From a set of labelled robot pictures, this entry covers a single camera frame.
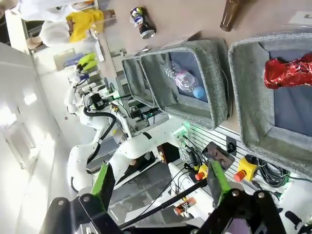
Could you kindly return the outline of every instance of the screw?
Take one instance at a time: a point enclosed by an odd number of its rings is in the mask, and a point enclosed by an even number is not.
[[[196,234],[198,232],[198,229],[191,230],[191,234]]]
[[[259,198],[264,198],[264,193],[263,193],[263,192],[260,192],[260,193],[258,194],[258,197],[259,197]]]
[[[88,196],[86,196],[86,197],[83,198],[83,201],[84,202],[88,202],[88,201],[90,201],[90,198]]]
[[[238,191],[238,190],[234,190],[234,191],[232,192],[232,195],[233,195],[233,196],[238,196],[238,195],[239,195],[239,191]]]

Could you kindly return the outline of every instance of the person in yellow shirt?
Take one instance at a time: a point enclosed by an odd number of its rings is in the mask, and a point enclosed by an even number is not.
[[[29,38],[27,46],[30,50],[35,49],[42,43],[48,47],[61,44],[75,43],[85,38],[92,37],[90,29],[95,25],[95,30],[99,33],[104,31],[104,20],[114,18],[114,10],[87,9],[69,14],[67,22],[45,21],[42,25],[39,36]]]

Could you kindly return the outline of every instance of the orange and black battery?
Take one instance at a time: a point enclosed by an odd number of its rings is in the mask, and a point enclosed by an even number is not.
[[[176,215],[180,215],[183,212],[185,212],[188,208],[194,206],[196,204],[196,200],[194,198],[188,199],[186,202],[183,202],[182,204],[178,205],[174,208],[174,212]]]

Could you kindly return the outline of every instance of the table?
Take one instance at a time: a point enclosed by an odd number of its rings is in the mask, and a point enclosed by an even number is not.
[[[168,42],[200,31],[199,38],[224,38],[230,46],[233,42],[261,33],[293,29],[287,25],[297,11],[312,11],[311,0],[251,0],[239,15],[234,29],[225,32],[219,25],[226,0],[115,0],[120,35],[129,54],[143,47],[163,46]],[[143,40],[137,28],[130,22],[130,11],[144,6],[156,25],[156,35]],[[221,124],[239,132],[237,112]]]

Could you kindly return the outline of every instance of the plastic bottle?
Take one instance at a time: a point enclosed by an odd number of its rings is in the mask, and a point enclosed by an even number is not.
[[[201,98],[205,94],[205,90],[199,86],[198,80],[189,72],[181,69],[174,61],[164,66],[167,76],[174,80],[176,86],[188,94],[192,94],[195,98]]]

